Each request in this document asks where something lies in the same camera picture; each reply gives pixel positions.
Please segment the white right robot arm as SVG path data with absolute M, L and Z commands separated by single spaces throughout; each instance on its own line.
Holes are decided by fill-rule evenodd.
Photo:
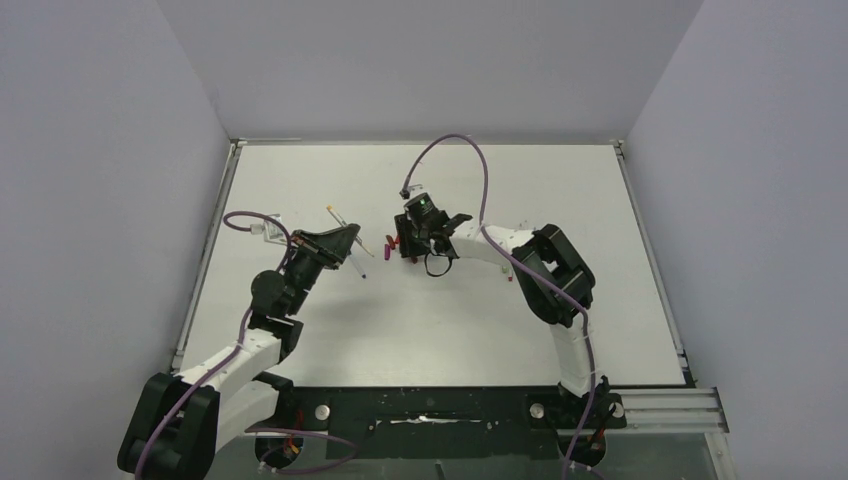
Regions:
M 426 192 L 401 193 L 403 212 L 394 217 L 404 258 L 478 260 L 512 270 L 523 298 L 550 326 L 559 385 L 582 397 L 594 390 L 597 373 L 590 352 L 588 309 L 596 279 L 564 232 L 553 224 L 535 230 L 497 227 L 469 214 L 449 215 Z

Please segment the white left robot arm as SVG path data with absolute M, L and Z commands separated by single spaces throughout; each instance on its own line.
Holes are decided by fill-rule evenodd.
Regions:
M 289 380 L 270 373 L 296 348 L 295 315 L 325 270 L 345 262 L 360 227 L 283 234 L 277 268 L 258 273 L 236 340 L 194 367 L 145 383 L 117 454 L 137 479 L 203 479 L 216 453 L 285 410 Z

